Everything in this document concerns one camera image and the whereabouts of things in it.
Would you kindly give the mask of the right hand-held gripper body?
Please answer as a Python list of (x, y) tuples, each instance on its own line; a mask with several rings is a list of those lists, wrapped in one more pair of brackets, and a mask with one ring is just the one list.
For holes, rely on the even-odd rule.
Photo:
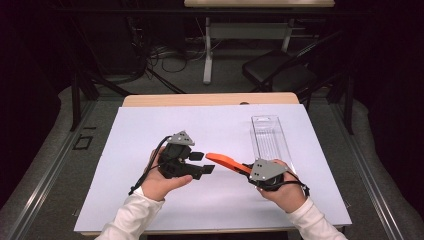
[(287, 171), (287, 166), (257, 159), (252, 165), (248, 182), (266, 191), (276, 191), (283, 185), (284, 173)]

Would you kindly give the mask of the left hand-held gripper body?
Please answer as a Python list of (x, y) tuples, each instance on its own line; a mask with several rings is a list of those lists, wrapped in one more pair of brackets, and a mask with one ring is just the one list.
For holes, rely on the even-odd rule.
[(191, 146), (194, 145), (195, 142), (185, 131), (170, 136), (159, 156), (159, 172), (167, 179), (191, 175), (193, 179), (199, 180), (203, 175), (202, 167), (186, 162), (193, 152)]

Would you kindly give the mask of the orange phone case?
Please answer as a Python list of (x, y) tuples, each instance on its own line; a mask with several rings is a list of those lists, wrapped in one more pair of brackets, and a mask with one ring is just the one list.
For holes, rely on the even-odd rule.
[(251, 169), (237, 169), (237, 168), (233, 168), (233, 163), (236, 162), (234, 159), (223, 155), (223, 154), (217, 154), (217, 153), (207, 153), (205, 155), (205, 157), (208, 160), (211, 160), (221, 166), (224, 166), (232, 171), (238, 172), (240, 170), (245, 171), (245, 172), (250, 172), (251, 173)]

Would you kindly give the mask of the clear plastic package box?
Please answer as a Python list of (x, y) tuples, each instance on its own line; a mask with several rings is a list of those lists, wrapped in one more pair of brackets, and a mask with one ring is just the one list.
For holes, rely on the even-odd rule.
[(252, 116), (250, 135), (256, 159), (279, 159), (284, 161), (291, 169), (294, 169), (278, 116)]

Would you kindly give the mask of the person's right hand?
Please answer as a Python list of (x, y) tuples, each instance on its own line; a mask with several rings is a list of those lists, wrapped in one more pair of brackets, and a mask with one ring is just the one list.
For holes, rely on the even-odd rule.
[(299, 209), (307, 200), (302, 188), (298, 184), (286, 184), (277, 191), (265, 191), (258, 188), (258, 192), (265, 199), (274, 202), (286, 213), (292, 213)]

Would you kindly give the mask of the person's left hand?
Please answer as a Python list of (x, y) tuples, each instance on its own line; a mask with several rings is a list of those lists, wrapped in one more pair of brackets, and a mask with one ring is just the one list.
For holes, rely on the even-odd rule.
[(191, 175), (171, 179), (165, 178), (158, 170), (158, 158), (162, 151), (163, 148), (161, 148), (158, 153), (152, 151), (151, 156), (154, 157), (154, 161), (152, 166), (149, 167), (149, 173), (141, 184), (144, 195), (158, 202), (163, 201), (170, 191), (181, 188), (193, 180)]

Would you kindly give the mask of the white table board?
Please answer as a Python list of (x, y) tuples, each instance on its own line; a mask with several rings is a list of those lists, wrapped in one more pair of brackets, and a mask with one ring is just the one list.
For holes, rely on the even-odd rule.
[[(102, 230), (142, 175), (151, 151), (166, 136), (184, 130), (195, 150), (251, 163), (251, 119), (279, 118), (290, 157), (288, 164), (310, 189), (316, 206), (335, 226), (350, 216), (311, 121), (300, 104), (189, 107), (122, 107), (100, 157), (75, 225), (90, 235)], [(286, 214), (264, 199), (246, 177), (222, 166), (172, 191), (147, 228), (153, 234), (271, 231), (291, 228)]]

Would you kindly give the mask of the black folding chair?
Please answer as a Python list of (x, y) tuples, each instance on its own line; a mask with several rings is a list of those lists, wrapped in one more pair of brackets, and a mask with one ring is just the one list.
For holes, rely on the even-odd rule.
[(335, 32), (293, 54), (272, 50), (244, 63), (242, 74), (255, 85), (252, 92), (291, 92), (309, 100), (332, 78), (329, 56), (342, 36)]

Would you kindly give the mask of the black metal stand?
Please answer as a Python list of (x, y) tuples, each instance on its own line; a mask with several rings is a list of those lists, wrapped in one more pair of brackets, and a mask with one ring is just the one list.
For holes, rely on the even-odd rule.
[(82, 121), (80, 94), (83, 93), (89, 101), (96, 101), (99, 98), (100, 93), (95, 87), (96, 83), (105, 86), (121, 96), (126, 97), (130, 95), (129, 91), (124, 90), (109, 80), (106, 80), (104, 77), (94, 73), (93, 71), (77, 70), (71, 81), (73, 117), (71, 131), (75, 131)]
[(327, 100), (329, 103), (339, 103), (343, 101), (343, 125), (349, 134), (353, 134), (352, 110), (354, 95), (354, 79), (347, 73), (338, 74), (331, 87)]

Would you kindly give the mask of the white-legged wooden desk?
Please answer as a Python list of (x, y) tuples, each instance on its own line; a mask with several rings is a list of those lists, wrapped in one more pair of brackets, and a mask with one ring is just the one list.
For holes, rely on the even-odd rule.
[[(271, 10), (277, 9), (331, 9), (335, 0), (184, 0), (188, 8), (213, 8), (230, 10), (241, 8), (247, 10)], [(205, 65), (203, 83), (210, 84), (212, 81), (212, 39), (283, 39), (283, 49), (286, 50), (290, 41), (294, 25), (294, 19), (290, 18), (280, 23), (253, 23), (247, 22), (224, 22), (217, 23), (210, 17), (205, 18)]]

